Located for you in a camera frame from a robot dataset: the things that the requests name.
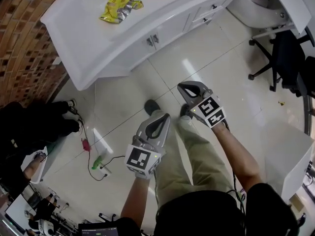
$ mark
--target office chair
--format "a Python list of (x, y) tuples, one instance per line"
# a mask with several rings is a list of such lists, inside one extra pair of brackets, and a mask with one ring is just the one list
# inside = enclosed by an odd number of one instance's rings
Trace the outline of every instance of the office chair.
[(256, 44), (269, 63), (255, 74), (249, 74), (248, 79), (254, 80), (255, 77), (272, 68), (273, 86), (270, 86), (271, 91), (276, 91), (277, 83), (282, 79), (282, 87), (290, 89), (297, 96), (313, 93), (313, 96), (310, 96), (314, 97), (315, 90), (312, 84), (315, 83), (311, 82), (310, 77), (314, 74), (315, 58), (308, 57), (305, 60), (305, 54), (300, 44), (311, 41), (315, 47), (315, 42), (307, 27), (305, 31), (307, 34), (299, 39), (290, 30), (277, 33), (276, 38), (270, 41), (274, 44), (272, 55), (256, 39), (251, 39), (249, 44), (252, 46)]

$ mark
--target cabinet door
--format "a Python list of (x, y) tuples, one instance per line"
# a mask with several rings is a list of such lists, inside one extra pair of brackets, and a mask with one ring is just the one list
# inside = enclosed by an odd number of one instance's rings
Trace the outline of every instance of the cabinet door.
[(114, 58), (99, 74), (99, 77), (126, 76), (135, 66), (156, 51), (150, 35), (139, 39), (116, 58)]
[(156, 32), (151, 34), (151, 38), (157, 50), (184, 34), (183, 30), (190, 13), (190, 10), (185, 11), (182, 14), (169, 18), (157, 27)]

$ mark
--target tile floor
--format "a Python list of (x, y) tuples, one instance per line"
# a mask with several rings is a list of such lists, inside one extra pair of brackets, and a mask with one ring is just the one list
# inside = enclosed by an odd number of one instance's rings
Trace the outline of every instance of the tile floor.
[[(225, 11), (208, 26), (200, 26), (158, 51), (129, 77), (98, 79), (97, 84), (85, 91), (77, 91), (71, 81), (67, 82), (56, 101), (76, 99), (93, 145), (90, 165), (99, 153), (106, 154), (104, 162), (125, 154), (140, 123), (148, 118), (143, 110), (146, 100), (156, 100), (176, 119), (183, 103), (176, 85), (184, 80), (198, 80), (220, 97), (231, 131), (253, 154), (265, 176), (264, 151), (259, 146), (262, 126), (276, 118), (303, 131), (303, 102), (281, 86), (275, 93), (269, 91), (271, 76), (268, 72), (254, 81), (247, 79), (249, 73), (266, 64), (262, 52), (248, 45), (251, 35), (251, 29)], [(196, 120), (193, 124), (213, 143), (231, 171), (212, 131)], [(76, 223), (82, 219), (97, 219), (100, 212), (120, 214), (134, 179), (124, 166), (123, 158), (113, 160), (108, 166), (111, 176), (102, 181), (92, 179), (88, 173), (89, 155), (81, 144), (83, 137), (71, 134), (58, 145), (50, 156), (50, 167), (41, 183), (70, 203), (70, 208), (62, 215)], [(179, 143), (183, 163), (191, 174), (184, 145)], [(97, 171), (92, 174), (95, 178), (102, 177)], [(155, 226), (154, 186), (152, 180), (143, 222), (148, 233)]]

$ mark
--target chair wheel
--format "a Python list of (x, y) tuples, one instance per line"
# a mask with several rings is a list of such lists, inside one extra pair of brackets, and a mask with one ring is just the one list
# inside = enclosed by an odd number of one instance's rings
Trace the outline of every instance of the chair wheel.
[(253, 74), (249, 74), (249, 75), (248, 75), (248, 79), (249, 79), (250, 81), (253, 81), (253, 80), (255, 79), (255, 76), (254, 76)]
[(249, 43), (249, 45), (251, 45), (251, 46), (254, 46), (255, 45), (255, 41), (254, 40), (250, 40), (250, 41), (248, 41), (248, 43)]

